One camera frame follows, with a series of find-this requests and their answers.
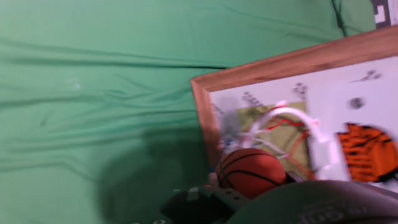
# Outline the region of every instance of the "orange basketball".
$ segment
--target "orange basketball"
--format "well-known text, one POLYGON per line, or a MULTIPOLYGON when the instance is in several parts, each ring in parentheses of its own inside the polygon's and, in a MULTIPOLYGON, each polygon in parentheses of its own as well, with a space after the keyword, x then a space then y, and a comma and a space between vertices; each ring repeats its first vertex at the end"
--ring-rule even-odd
POLYGON ((279 160, 261 149, 239 149, 228 154, 217 167, 221 188, 232 188, 254 199, 285 183, 286 173, 279 160))

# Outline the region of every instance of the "green sheet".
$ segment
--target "green sheet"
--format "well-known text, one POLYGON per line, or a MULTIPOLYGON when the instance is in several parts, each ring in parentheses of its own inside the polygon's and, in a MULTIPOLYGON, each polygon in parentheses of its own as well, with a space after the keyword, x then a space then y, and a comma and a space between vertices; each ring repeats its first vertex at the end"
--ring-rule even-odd
POLYGON ((152 223, 207 182, 189 79, 375 29, 369 1, 0 1, 0 223, 152 223))

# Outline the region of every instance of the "picture frame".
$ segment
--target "picture frame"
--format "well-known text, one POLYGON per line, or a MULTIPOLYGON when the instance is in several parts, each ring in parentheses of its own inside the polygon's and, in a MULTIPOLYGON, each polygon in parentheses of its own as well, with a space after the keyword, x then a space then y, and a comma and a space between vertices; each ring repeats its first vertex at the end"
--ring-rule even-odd
POLYGON ((397 55, 398 26, 392 26, 192 78, 209 165, 216 165, 221 153, 211 93, 397 55))

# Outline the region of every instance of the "basketball net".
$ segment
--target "basketball net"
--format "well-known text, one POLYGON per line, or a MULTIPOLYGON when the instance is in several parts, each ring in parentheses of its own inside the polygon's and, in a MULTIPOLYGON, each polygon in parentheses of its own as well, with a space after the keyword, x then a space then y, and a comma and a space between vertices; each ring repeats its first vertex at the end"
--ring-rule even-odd
MULTIPOLYGON (((327 144, 327 143, 331 142, 331 139, 328 138, 327 136, 325 136, 320 131, 319 120, 309 117, 307 114, 305 114, 301 110, 287 107, 286 101, 278 102, 274 108, 270 109, 266 114, 262 115, 262 117, 259 118, 257 121, 254 121, 254 123, 251 126, 251 128, 249 129, 249 131, 246 133, 241 133, 239 138, 240 138, 239 141, 235 141, 235 142, 232 142, 231 144, 229 144, 229 147, 227 147, 224 152, 225 154, 229 154, 232 151, 235 151, 237 149, 245 149, 245 148, 251 148, 251 147, 257 148, 258 145, 256 146, 255 143, 259 142, 260 144, 267 146, 268 148, 275 151, 278 154, 278 156, 277 156, 278 159, 286 158, 296 168, 300 169, 303 173, 305 173, 307 175, 308 179, 327 179, 326 177, 322 177, 322 175, 321 176, 318 175, 318 177, 315 178, 312 171, 310 171, 304 165, 299 163, 292 156, 293 156, 296 148, 299 146, 299 144, 302 141, 306 140, 307 138, 309 138, 311 141, 316 141, 321 144, 327 144), (295 123, 289 119, 281 119, 274 126, 268 126, 268 127, 266 126, 266 124, 268 122, 274 121, 280 114, 293 114, 301 120, 301 123, 295 123), (282 123, 287 123, 288 125, 291 125, 291 126, 305 126, 306 127, 306 130, 302 133, 302 136, 292 145, 289 152, 285 152, 285 151, 281 150, 280 148, 278 148, 273 143, 271 143, 270 137, 269 137, 269 133, 271 132, 271 130, 277 128, 282 123)), ((336 157, 335 155, 331 155, 330 163, 327 165, 324 165, 322 167, 319 167, 318 173, 320 173, 323 170, 330 169, 334 164, 336 164, 337 161, 336 161, 335 157, 336 157)))

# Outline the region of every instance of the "orange tiger stripes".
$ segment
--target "orange tiger stripes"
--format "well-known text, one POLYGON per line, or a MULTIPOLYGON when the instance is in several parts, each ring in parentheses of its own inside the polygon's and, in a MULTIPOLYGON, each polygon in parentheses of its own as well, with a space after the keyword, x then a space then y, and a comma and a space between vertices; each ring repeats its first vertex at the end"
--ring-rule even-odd
POLYGON ((353 180, 377 182, 397 169, 397 148, 388 134, 370 126, 346 125, 348 132, 337 135, 353 180))

